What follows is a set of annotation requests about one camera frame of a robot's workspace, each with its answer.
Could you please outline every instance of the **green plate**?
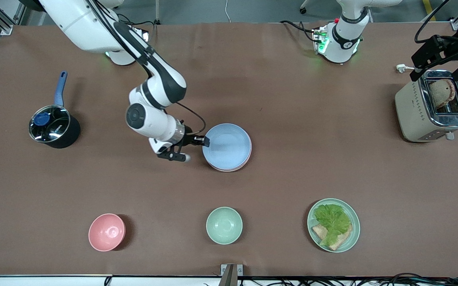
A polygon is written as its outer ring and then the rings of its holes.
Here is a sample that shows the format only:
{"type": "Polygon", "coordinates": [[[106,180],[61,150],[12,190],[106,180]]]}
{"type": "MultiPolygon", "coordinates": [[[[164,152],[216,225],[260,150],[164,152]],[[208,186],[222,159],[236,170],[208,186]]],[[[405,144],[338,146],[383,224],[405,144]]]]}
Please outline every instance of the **green plate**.
{"type": "Polygon", "coordinates": [[[208,236],[218,244],[231,244],[243,231],[240,214],[230,207],[220,207],[211,212],[206,220],[208,236]]]}
{"type": "Polygon", "coordinates": [[[322,199],[315,203],[311,211],[309,211],[309,215],[307,216],[307,228],[309,229],[309,234],[311,234],[312,240],[320,247],[323,248],[324,250],[328,252],[344,252],[348,251],[353,247],[356,242],[358,241],[358,237],[360,237],[360,220],[358,219],[358,216],[356,215],[356,212],[351,208],[350,205],[345,203],[345,201],[341,201],[340,199],[322,199]],[[318,206],[321,205],[338,205],[342,207],[342,210],[344,210],[345,214],[349,216],[349,219],[351,220],[351,224],[353,225],[353,231],[351,234],[349,234],[349,237],[345,240],[344,243],[342,243],[341,246],[337,248],[336,251],[331,250],[328,246],[321,246],[321,239],[318,237],[318,235],[312,230],[312,227],[316,226],[319,224],[318,220],[316,219],[316,216],[314,215],[314,210],[318,208],[318,206]]]}

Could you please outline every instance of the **tabletop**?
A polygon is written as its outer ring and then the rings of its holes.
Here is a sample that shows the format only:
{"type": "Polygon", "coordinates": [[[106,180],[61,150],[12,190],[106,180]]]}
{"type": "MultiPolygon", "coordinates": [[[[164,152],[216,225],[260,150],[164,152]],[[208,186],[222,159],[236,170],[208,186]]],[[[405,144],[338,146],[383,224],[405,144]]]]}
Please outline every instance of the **tabletop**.
{"type": "MultiPolygon", "coordinates": [[[[57,27],[14,27],[0,39],[0,274],[212,275],[242,263],[260,276],[458,276],[458,131],[454,141],[408,143],[393,101],[409,82],[394,67],[411,65],[419,26],[370,23],[344,65],[282,24],[158,26],[151,44],[185,77],[182,103],[208,128],[234,123],[251,137],[251,159],[230,173],[209,167],[195,146],[184,148],[189,163],[159,159],[128,128],[128,93],[147,78],[141,67],[82,51],[57,27]],[[27,124],[51,104],[62,70],[65,106],[82,132],[53,149],[35,143],[27,124]],[[359,216],[360,239],[347,252],[325,252],[309,237],[307,213],[327,197],[359,216]],[[220,206],[243,218],[231,245],[206,233],[220,206]],[[126,222],[117,251],[89,245],[103,213],[126,222]]],[[[432,23],[422,35],[436,33],[453,32],[432,23]]],[[[167,110],[201,127],[181,107],[167,110]]]]}

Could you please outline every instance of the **gray floor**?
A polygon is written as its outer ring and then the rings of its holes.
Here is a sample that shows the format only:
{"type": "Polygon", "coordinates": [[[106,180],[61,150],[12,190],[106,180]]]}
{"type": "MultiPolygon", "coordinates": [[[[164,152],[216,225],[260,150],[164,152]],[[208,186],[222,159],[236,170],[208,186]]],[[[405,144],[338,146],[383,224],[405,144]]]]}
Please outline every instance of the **gray floor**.
{"type": "MultiPolygon", "coordinates": [[[[434,7],[442,0],[431,0],[434,7]]],[[[340,16],[341,8],[336,0],[311,0],[306,6],[307,13],[300,14],[303,0],[228,0],[227,12],[232,22],[314,22],[332,20],[340,16]]],[[[447,20],[458,0],[451,0],[437,20],[447,20]]],[[[160,22],[162,24],[195,24],[227,22],[225,0],[160,0],[160,22]]],[[[155,0],[126,0],[115,9],[133,22],[155,19],[155,0]]],[[[387,8],[372,8],[375,22],[413,22],[426,15],[423,0],[403,0],[399,5],[387,8]]],[[[30,14],[27,24],[53,25],[52,19],[43,13],[30,14]]]]}

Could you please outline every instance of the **pot handle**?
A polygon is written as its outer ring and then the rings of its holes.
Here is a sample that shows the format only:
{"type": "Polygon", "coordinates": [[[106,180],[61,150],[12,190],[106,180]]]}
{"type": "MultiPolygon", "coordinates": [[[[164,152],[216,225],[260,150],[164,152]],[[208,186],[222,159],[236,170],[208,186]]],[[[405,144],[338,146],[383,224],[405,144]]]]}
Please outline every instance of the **pot handle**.
{"type": "Polygon", "coordinates": [[[65,83],[67,81],[67,71],[60,73],[60,79],[58,79],[58,86],[56,87],[56,93],[54,94],[54,104],[63,106],[63,89],[65,89],[65,83]]]}

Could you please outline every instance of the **green lettuce leaf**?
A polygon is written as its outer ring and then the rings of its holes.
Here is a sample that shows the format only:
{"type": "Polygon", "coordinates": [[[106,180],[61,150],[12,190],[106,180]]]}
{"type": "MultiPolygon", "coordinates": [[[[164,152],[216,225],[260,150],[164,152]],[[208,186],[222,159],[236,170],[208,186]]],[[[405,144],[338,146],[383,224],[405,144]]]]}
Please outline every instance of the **green lettuce leaf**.
{"type": "Polygon", "coordinates": [[[337,242],[337,236],[344,234],[349,229],[351,221],[341,206],[337,205],[321,205],[314,210],[314,215],[324,226],[328,233],[321,241],[321,245],[329,246],[337,242]]]}

